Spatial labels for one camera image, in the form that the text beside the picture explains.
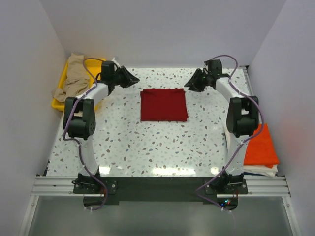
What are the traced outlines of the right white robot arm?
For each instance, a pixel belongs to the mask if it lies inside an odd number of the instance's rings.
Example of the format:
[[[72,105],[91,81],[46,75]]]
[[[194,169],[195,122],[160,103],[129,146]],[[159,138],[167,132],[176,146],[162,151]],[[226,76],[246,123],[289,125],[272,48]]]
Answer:
[[[238,67],[237,60],[225,56],[235,62],[234,70],[227,74],[222,70],[222,57],[220,55],[205,61],[205,67],[196,69],[185,87],[195,92],[203,92],[206,87],[212,87],[229,102],[225,121],[228,162],[217,178],[221,191],[231,193],[244,178],[248,141],[254,137],[259,126],[259,105],[256,96],[243,92],[232,83],[232,76]]]

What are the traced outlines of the dark red t shirt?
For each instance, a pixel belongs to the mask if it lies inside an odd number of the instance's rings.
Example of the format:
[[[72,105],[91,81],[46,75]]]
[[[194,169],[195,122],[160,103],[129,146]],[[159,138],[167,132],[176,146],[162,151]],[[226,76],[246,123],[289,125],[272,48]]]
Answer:
[[[183,88],[145,88],[140,92],[141,121],[188,120],[185,91]]]

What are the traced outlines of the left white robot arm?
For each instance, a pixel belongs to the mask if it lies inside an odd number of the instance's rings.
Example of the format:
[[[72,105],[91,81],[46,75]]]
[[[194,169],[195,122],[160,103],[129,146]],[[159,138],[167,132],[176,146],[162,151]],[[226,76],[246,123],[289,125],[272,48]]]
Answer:
[[[114,61],[101,61],[101,71],[93,77],[93,85],[83,94],[68,97],[64,104],[63,140],[75,141],[78,147],[78,157],[85,188],[91,193],[98,192],[102,187],[101,179],[96,175],[99,167],[93,148],[93,134],[96,129],[95,106],[108,97],[116,86],[128,88],[140,81],[124,66],[118,66]]]

